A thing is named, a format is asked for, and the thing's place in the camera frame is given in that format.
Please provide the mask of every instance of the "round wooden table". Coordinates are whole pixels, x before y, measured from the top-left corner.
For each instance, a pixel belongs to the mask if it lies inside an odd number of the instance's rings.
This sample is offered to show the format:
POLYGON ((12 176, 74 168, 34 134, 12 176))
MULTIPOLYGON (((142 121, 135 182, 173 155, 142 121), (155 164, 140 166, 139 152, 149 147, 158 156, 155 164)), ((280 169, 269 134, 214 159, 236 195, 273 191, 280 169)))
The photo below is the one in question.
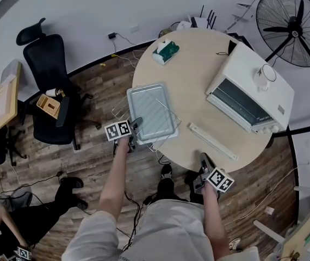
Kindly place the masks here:
POLYGON ((168 138, 159 148, 174 163, 198 171, 199 155, 207 153, 226 172, 240 169, 255 160, 268 144, 271 134, 248 133, 206 101, 206 90, 224 63, 230 36, 209 29, 186 29, 171 32, 155 41, 142 55, 133 77, 133 87, 165 82, 172 111, 182 120, 179 135, 168 138), (166 38, 179 45, 179 52, 164 66, 152 59, 152 52, 166 38), (194 123, 239 156, 225 157, 194 135, 188 128, 194 123))

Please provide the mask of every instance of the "black pants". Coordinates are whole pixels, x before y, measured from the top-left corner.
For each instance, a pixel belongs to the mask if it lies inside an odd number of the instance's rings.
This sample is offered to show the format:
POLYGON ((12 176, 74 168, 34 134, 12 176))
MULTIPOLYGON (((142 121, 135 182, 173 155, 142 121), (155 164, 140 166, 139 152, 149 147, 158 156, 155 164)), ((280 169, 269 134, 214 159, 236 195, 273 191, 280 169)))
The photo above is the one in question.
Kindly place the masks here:
MULTIPOLYGON (((55 201, 39 206, 20 208, 11 212, 10 216, 26 242, 29 245, 34 245, 56 224, 61 215, 75 205, 72 187, 62 182, 56 193, 55 201)), ((0 225, 0 230, 2 232, 0 255, 12 254, 12 251, 16 250, 20 244, 3 222, 0 225)))
MULTIPOLYGON (((193 183, 188 184, 188 186, 190 188, 190 202, 203 205, 203 196, 194 192, 193 183)), ((160 181, 157 186, 156 196, 151 201, 151 204, 162 199, 174 199, 188 202, 188 200, 182 199, 175 194, 175 183, 169 178, 165 178, 160 181)))

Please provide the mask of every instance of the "power strip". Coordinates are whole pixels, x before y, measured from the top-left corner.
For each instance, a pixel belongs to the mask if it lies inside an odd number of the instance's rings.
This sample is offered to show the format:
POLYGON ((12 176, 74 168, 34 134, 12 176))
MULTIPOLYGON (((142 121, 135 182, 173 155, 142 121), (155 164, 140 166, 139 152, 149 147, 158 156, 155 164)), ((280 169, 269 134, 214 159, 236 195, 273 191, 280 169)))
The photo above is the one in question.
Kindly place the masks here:
POLYGON ((216 139, 214 139, 212 136, 210 136, 208 133, 203 131, 201 128, 199 128, 194 123, 191 123, 189 125, 189 128, 196 136, 201 138, 203 141, 205 141, 211 147, 215 148, 219 153, 223 154, 225 157, 228 157, 228 158, 235 160, 235 161, 238 160, 238 155, 231 152, 223 144, 219 143, 216 139))

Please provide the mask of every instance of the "white mug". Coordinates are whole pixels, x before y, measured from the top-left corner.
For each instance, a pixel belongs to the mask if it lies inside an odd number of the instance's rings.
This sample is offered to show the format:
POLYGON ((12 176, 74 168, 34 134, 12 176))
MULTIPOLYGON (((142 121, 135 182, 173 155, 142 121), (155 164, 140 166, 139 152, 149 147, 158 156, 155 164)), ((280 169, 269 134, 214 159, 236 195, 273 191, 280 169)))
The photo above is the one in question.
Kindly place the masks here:
POLYGON ((253 81, 257 85, 259 91, 267 91, 270 82, 276 81, 276 72, 268 64, 263 65, 253 76, 253 81))

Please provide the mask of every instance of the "gray shirt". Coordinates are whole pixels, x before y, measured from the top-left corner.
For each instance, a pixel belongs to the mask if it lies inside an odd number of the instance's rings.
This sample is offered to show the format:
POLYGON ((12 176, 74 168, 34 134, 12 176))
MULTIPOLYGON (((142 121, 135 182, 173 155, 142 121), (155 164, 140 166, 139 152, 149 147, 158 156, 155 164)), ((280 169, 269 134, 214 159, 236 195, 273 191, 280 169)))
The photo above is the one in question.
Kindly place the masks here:
MULTIPOLYGON (((151 204, 139 222, 132 246, 118 249, 115 218, 97 212, 85 218, 62 261, 211 261, 213 251, 203 230, 203 206, 177 200, 151 204)), ((256 247, 219 261, 259 261, 256 247)))

